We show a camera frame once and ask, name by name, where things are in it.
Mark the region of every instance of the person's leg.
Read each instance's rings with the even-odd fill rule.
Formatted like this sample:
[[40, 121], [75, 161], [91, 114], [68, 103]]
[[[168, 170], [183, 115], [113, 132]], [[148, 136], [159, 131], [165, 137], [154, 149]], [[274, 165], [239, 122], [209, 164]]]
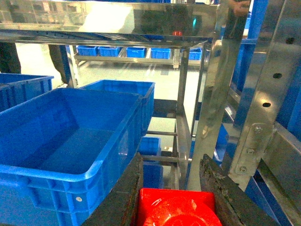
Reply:
[[50, 57], [55, 69], [61, 74], [62, 82], [68, 84], [66, 74], [65, 74], [64, 64], [62, 60], [62, 54], [60, 51], [60, 46], [59, 45], [48, 45], [48, 46], [49, 46]]
[[14, 43], [0, 42], [0, 71], [21, 74], [21, 64]]

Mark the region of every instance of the metal shelf rack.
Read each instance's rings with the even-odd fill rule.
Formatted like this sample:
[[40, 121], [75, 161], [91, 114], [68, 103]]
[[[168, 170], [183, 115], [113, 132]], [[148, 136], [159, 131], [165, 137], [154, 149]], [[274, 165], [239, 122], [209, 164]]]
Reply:
[[[287, 87], [301, 60], [301, 30], [296, 29], [301, 21], [300, 3], [299, 0], [269, 0], [264, 26], [255, 49], [257, 55], [253, 57], [245, 85], [254, 95], [242, 93], [239, 96], [230, 90], [227, 98], [241, 43], [237, 39], [220, 38], [221, 27], [231, 26], [235, 22], [231, 17], [227, 19], [230, 8], [227, 2], [199, 5], [0, 0], [0, 40], [59, 45], [144, 46], [172, 48], [176, 51], [184, 49], [179, 62], [168, 61], [175, 67], [181, 64], [177, 101], [155, 101], [154, 116], [175, 119], [175, 131], [150, 131], [151, 134], [173, 136], [173, 152], [169, 156], [164, 153], [166, 156], [149, 156], [148, 159], [173, 166], [172, 188], [200, 190], [199, 163], [204, 154], [213, 156], [227, 102], [232, 103], [231, 108], [226, 110], [232, 120], [239, 112], [238, 106], [248, 103], [250, 107], [246, 110], [243, 126], [236, 128], [233, 123], [228, 124], [230, 136], [236, 140], [237, 147], [233, 156], [224, 158], [223, 169], [243, 190], [258, 170], [292, 225], [300, 225], [301, 166], [292, 164], [292, 161], [298, 160], [300, 163], [301, 145], [286, 129], [275, 124]], [[95, 21], [103, 20], [101, 12], [104, 10], [107, 15], [112, 15], [111, 20], [105, 21], [108, 26], [95, 24]], [[127, 14], [122, 17], [116, 14], [118, 11]], [[112, 19], [113, 16], [118, 17], [118, 20]], [[124, 21], [124, 24], [120, 25], [118, 21]], [[178, 31], [182, 32], [182, 36], [173, 36]], [[147, 38], [150, 34], [161, 38], [150, 40]], [[189, 48], [196, 45], [204, 45], [203, 48], [209, 49], [211, 55], [207, 68], [204, 67], [205, 54], [200, 62], [199, 81], [202, 76], [206, 76], [206, 82], [203, 99], [196, 100], [196, 103], [202, 102], [202, 108], [195, 134], [195, 150], [190, 159], [191, 138], [194, 136], [191, 137], [183, 102]], [[76, 72], [75, 60], [80, 59], [91, 58], [68, 58], [73, 65], [70, 67], [70, 87], [76, 87], [72, 71], [75, 69]], [[282, 78], [273, 78], [275, 73], [282, 74]], [[294, 159], [287, 159], [285, 156], [288, 153], [283, 150], [287, 150]]]
[[[101, 62], [118, 62], [131, 64], [159, 64], [159, 65], [173, 65], [174, 69], [179, 68], [179, 59], [181, 58], [179, 51], [173, 51], [171, 59], [154, 59], [151, 58], [151, 49], [147, 49], [145, 58], [127, 57], [126, 48], [123, 48], [117, 57], [112, 56], [80, 56], [76, 53], [73, 57], [75, 64], [78, 66], [81, 61], [101, 61]], [[200, 60], [189, 60], [188, 65], [200, 66]]]

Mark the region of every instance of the metal bracket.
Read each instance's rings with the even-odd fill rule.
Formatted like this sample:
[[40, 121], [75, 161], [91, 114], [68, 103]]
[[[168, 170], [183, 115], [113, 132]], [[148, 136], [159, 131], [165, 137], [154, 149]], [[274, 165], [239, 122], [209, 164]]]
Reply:
[[274, 124], [255, 123], [250, 127], [245, 145], [236, 165], [239, 175], [253, 176], [266, 147], [274, 134]]

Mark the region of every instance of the crate rim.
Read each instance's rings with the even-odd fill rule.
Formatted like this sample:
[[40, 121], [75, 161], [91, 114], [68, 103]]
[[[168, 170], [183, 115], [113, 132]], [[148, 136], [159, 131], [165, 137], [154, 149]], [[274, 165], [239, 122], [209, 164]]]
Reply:
[[163, 52], [171, 52], [170, 48], [151, 48], [151, 51], [163, 51]]
[[[3, 114], [7, 114], [10, 111], [13, 111], [14, 109], [21, 108], [23, 105], [26, 105], [37, 98], [40, 98], [41, 96], [48, 95], [51, 92], [62, 92], [63, 90], [73, 90], [73, 88], [60, 88], [60, 89], [54, 89], [52, 91], [49, 91], [47, 93], [44, 93], [40, 96], [37, 96], [29, 101], [25, 101], [19, 105], [13, 106], [3, 112], [0, 112], [0, 117]], [[102, 91], [97, 91], [97, 90], [83, 90], [83, 89], [75, 89], [75, 90], [80, 90], [80, 92], [102, 92]], [[107, 155], [109, 154], [108, 152], [110, 151], [111, 148], [116, 144], [117, 140], [112, 141], [114, 138], [117, 138], [120, 136], [120, 134], [126, 129], [126, 124], [124, 123], [125, 121], [129, 122], [136, 116], [136, 114], [139, 112], [139, 106], [142, 105], [141, 100], [142, 96], [137, 95], [137, 94], [131, 94], [131, 93], [123, 93], [124, 95], [129, 95], [129, 96], [137, 96], [137, 100], [135, 101], [134, 105], [130, 108], [129, 112], [125, 115], [124, 119], [121, 121], [119, 126], [116, 128], [115, 132], [112, 134], [106, 145], [103, 147], [106, 148], [107, 151], [105, 152], [100, 152], [90, 168], [82, 173], [82, 174], [69, 174], [69, 173], [60, 173], [60, 172], [53, 172], [53, 171], [47, 171], [47, 170], [41, 170], [41, 169], [30, 169], [30, 168], [23, 168], [23, 167], [17, 167], [17, 166], [8, 166], [4, 164], [0, 164], [0, 173], [5, 173], [5, 174], [10, 174], [10, 175], [19, 175], [19, 176], [27, 176], [27, 177], [36, 177], [36, 178], [44, 178], [44, 179], [52, 179], [52, 180], [60, 180], [60, 181], [65, 181], [65, 182], [80, 182], [83, 180], [87, 180], [89, 178], [92, 178], [97, 174], [99, 171], [103, 160], [100, 160], [100, 158], [105, 159]]]
[[9, 75], [9, 76], [11, 76], [11, 75], [38, 76], [38, 78], [26, 79], [26, 80], [21, 80], [21, 81], [14, 81], [14, 82], [5, 83], [8, 86], [11, 86], [11, 84], [14, 84], [14, 83], [22, 84], [22, 83], [28, 83], [29, 81], [41, 81], [41, 80], [44, 80], [46, 78], [48, 78], [48, 79], [54, 79], [54, 76], [52, 76], [52, 75], [15, 74], [15, 73], [0, 73], [0, 77], [3, 74]]
[[143, 99], [145, 98], [148, 98], [148, 96], [154, 91], [154, 88], [155, 88], [155, 82], [152, 82], [152, 81], [126, 81], [126, 80], [109, 80], [109, 79], [101, 79], [101, 80], [98, 80], [98, 81], [95, 81], [95, 82], [92, 82], [86, 86], [83, 86], [83, 87], [80, 87], [80, 89], [87, 89], [89, 86], [92, 86], [92, 85], [95, 85], [101, 81], [112, 81], [112, 82], [125, 82], [125, 83], [128, 83], [128, 82], [143, 82], [143, 83], [148, 83], [148, 84], [151, 84], [149, 90], [147, 91], [147, 93], [143, 96], [141, 94], [136, 94], [136, 95], [140, 95], [142, 96]]

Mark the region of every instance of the blue plastic bin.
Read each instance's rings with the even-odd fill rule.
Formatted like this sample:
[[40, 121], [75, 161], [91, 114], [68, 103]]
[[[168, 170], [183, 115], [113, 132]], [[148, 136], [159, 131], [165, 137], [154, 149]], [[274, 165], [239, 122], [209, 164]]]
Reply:
[[154, 82], [136, 82], [136, 81], [117, 81], [100, 80], [82, 87], [82, 89], [91, 89], [98, 91], [110, 91], [120, 93], [134, 93], [143, 96], [142, 99], [142, 135], [145, 136], [151, 117], [154, 112]]
[[232, 88], [242, 91], [254, 54], [257, 39], [242, 39], [232, 78]]
[[122, 47], [107, 47], [100, 46], [98, 47], [99, 55], [102, 57], [118, 57]]
[[171, 49], [169, 48], [151, 48], [151, 58], [170, 59]]
[[163, 166], [152, 163], [143, 163], [143, 187], [164, 188]]
[[144, 58], [145, 54], [146, 54], [146, 48], [136, 48], [136, 47], [127, 48], [127, 57]]
[[161, 155], [161, 139], [158, 137], [143, 137], [138, 148], [142, 155]]
[[201, 48], [193, 48], [189, 52], [189, 60], [200, 60], [202, 56]]
[[0, 83], [0, 112], [10, 108], [9, 93], [10, 86]]
[[81, 225], [133, 158], [140, 111], [140, 95], [56, 89], [1, 112], [0, 206], [15, 211], [0, 222]]
[[97, 56], [98, 47], [97, 46], [77, 46], [77, 52], [80, 56]]
[[249, 29], [250, 28], [250, 22], [251, 22], [251, 18], [247, 18], [246, 19], [245, 29]]
[[0, 73], [0, 111], [52, 90], [53, 76]]

